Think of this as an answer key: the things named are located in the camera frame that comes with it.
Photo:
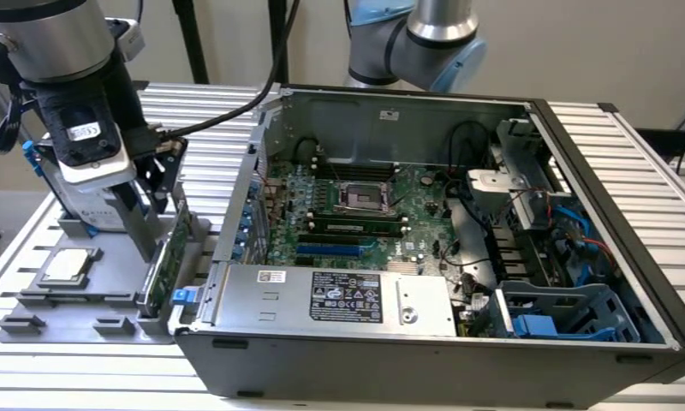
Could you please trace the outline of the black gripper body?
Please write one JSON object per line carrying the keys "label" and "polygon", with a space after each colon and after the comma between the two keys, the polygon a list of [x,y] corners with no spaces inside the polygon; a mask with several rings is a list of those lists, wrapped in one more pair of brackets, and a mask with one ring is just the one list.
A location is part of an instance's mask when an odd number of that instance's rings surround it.
{"label": "black gripper body", "polygon": [[101,84],[113,121],[132,159],[160,157],[178,164],[186,151],[186,139],[170,137],[144,117],[140,96],[121,55],[112,55],[100,70]]}

